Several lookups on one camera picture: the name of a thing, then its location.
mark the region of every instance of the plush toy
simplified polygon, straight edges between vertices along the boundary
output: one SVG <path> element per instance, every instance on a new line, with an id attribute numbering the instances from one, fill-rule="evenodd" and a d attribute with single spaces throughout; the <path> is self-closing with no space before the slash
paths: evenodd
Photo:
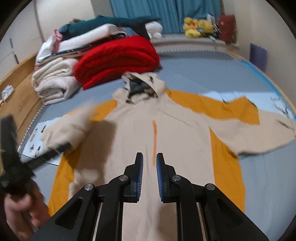
<path id="1" fill-rule="evenodd" d="M 148 36 L 150 39 L 161 39 L 161 32 L 163 31 L 163 27 L 160 23 L 153 21 L 145 24 Z"/>
<path id="2" fill-rule="evenodd" d="M 185 36 L 188 38 L 205 37 L 208 34 L 214 34 L 214 27 L 209 21 L 186 17 L 184 23 L 183 29 L 185 30 Z"/>
<path id="3" fill-rule="evenodd" d="M 187 38 L 198 38 L 201 36 L 201 33 L 198 31 L 198 20 L 191 19 L 189 17 L 184 18 L 183 29 L 185 30 L 185 36 Z"/>

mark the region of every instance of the orange sleeve panel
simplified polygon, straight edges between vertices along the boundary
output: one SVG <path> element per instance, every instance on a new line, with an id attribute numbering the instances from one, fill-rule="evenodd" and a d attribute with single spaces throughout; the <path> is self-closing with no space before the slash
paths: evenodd
<path id="1" fill-rule="evenodd" d="M 210 129 L 215 185 L 244 212 L 246 189 L 237 156 Z"/>
<path id="2" fill-rule="evenodd" d="M 167 90 L 167 95 L 178 105 L 215 119 L 239 119 L 250 125 L 259 125 L 258 109 L 245 96 L 224 103 L 206 96 Z"/>
<path id="3" fill-rule="evenodd" d="M 177 104 L 203 113 L 214 119 L 239 119 L 259 125 L 258 109 L 246 97 L 224 103 L 202 95 L 168 90 L 167 95 Z M 245 187 L 237 156 L 210 129 L 215 185 L 242 211 L 244 211 Z"/>
<path id="4" fill-rule="evenodd" d="M 116 100 L 109 100 L 98 105 L 91 118 L 92 121 L 102 121 L 116 106 Z M 68 201 L 69 184 L 74 181 L 74 169 L 79 161 L 80 150 L 81 144 L 71 153 L 65 153 L 62 156 L 48 203 L 49 214 L 51 216 Z"/>

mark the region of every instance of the metal screw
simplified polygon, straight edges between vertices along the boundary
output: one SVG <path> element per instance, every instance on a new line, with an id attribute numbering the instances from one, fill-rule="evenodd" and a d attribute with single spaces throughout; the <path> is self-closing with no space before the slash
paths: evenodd
<path id="1" fill-rule="evenodd" d="M 215 185 L 212 184 L 212 183 L 209 183 L 209 184 L 207 185 L 207 189 L 208 189 L 208 190 L 214 190 L 214 189 L 215 189 Z"/>
<path id="2" fill-rule="evenodd" d="M 128 176 L 126 176 L 126 175 L 122 175 L 122 176 L 119 177 L 119 180 L 122 181 L 122 182 L 126 181 L 127 179 L 128 179 Z"/>
<path id="3" fill-rule="evenodd" d="M 93 186 L 92 184 L 89 183 L 89 184 L 86 184 L 86 185 L 84 186 L 84 189 L 87 190 L 87 191 L 89 191 L 89 190 L 93 189 L 93 187 L 94 187 L 94 186 Z"/>
<path id="4" fill-rule="evenodd" d="M 181 180 L 181 177 L 178 176 L 178 175 L 173 175 L 173 176 L 172 176 L 172 179 L 173 179 L 175 182 L 177 182 L 177 181 L 180 181 L 180 180 Z"/>

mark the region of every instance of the human hand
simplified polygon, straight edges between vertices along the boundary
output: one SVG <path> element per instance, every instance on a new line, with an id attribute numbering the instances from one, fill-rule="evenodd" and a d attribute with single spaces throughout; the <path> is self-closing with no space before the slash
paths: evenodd
<path id="1" fill-rule="evenodd" d="M 26 194 L 21 199 L 7 194 L 4 199 L 6 222 L 20 241 L 27 241 L 34 234 L 32 226 L 41 227 L 49 219 L 48 207 L 43 202 L 37 184 L 34 185 L 32 196 Z M 23 213 L 28 212 L 31 220 L 27 220 Z"/>

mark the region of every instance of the red blanket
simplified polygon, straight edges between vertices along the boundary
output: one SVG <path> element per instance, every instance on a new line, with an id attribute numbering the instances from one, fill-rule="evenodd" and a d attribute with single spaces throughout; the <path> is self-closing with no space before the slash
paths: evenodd
<path id="1" fill-rule="evenodd" d="M 131 36 L 101 44 L 87 52 L 75 67 L 75 78 L 83 89 L 120 78 L 126 72 L 144 73 L 159 65 L 149 40 Z"/>

